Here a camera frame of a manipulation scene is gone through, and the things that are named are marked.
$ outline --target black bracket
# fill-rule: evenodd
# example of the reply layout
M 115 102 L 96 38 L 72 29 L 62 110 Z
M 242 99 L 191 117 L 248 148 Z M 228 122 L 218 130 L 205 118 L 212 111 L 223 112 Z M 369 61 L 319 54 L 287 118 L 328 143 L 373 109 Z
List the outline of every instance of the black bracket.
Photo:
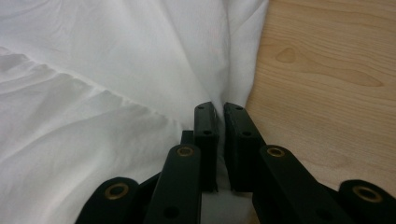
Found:
M 183 132 L 161 173 L 140 185 L 122 177 L 106 181 L 76 223 L 200 223 L 201 192 L 217 190 L 219 131 L 211 103 L 194 114 L 194 130 Z M 261 223 L 396 223 L 396 200 L 380 187 L 348 180 L 338 191 L 327 188 L 290 151 L 266 145 L 244 107 L 227 103 L 224 118 L 231 187 L 253 192 Z

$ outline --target white cloth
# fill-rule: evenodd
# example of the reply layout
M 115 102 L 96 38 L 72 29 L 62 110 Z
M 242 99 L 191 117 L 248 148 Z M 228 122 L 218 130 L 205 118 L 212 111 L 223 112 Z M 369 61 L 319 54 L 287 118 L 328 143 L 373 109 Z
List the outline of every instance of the white cloth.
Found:
M 161 171 L 196 105 L 244 105 L 267 4 L 0 0 L 0 223 L 74 223 L 102 182 Z M 221 152 L 218 182 L 202 223 L 246 222 Z

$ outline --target screw hole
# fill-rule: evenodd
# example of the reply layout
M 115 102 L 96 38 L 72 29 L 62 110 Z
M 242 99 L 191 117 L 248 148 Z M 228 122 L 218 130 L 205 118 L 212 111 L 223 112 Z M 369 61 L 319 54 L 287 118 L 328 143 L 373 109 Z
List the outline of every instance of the screw hole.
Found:
M 244 136 L 251 136 L 251 132 L 242 132 Z
M 321 219 L 326 220 L 326 221 L 333 220 L 332 214 L 329 211 L 326 211 L 324 209 L 318 209 L 317 215 L 318 215 L 318 217 L 320 217 Z
M 283 157 L 285 155 L 285 152 L 282 149 L 276 147 L 268 148 L 267 153 L 273 157 Z
M 117 183 L 108 187 L 105 191 L 105 197 L 109 200 L 117 200 L 125 196 L 129 191 L 128 185 L 125 183 Z
M 178 208 L 175 206 L 169 206 L 163 210 L 163 215 L 169 219 L 175 219 L 179 215 Z
M 364 201 L 370 203 L 380 203 L 382 202 L 381 195 L 373 189 L 364 186 L 355 186 L 352 191 L 358 195 Z

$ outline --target brass ring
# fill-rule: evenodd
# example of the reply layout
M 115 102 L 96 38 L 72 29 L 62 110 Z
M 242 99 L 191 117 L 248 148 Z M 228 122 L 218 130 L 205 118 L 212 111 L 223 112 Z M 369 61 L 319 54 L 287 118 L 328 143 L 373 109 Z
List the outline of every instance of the brass ring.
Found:
M 180 147 L 177 149 L 177 154 L 182 157 L 189 157 L 194 154 L 194 150 L 190 147 Z
M 370 203 L 381 203 L 383 200 L 382 196 L 378 192 L 364 186 L 358 185 L 353 187 L 352 190 L 361 199 Z
M 122 191 L 120 193 L 112 193 L 111 190 L 115 188 L 122 188 Z M 108 187 L 105 191 L 105 197 L 109 200 L 117 200 L 125 196 L 128 193 L 128 191 L 129 191 L 128 185 L 120 182 Z
M 282 149 L 277 148 L 277 147 L 268 148 L 267 153 L 273 157 L 283 157 L 285 155 L 285 152 Z

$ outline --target wooden table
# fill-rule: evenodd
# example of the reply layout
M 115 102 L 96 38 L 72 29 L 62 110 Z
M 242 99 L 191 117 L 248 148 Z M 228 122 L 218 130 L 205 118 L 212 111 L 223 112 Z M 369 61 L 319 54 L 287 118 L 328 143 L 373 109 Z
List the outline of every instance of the wooden table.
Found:
M 256 70 L 247 110 L 268 144 L 333 189 L 396 197 L 396 1 L 272 0 Z

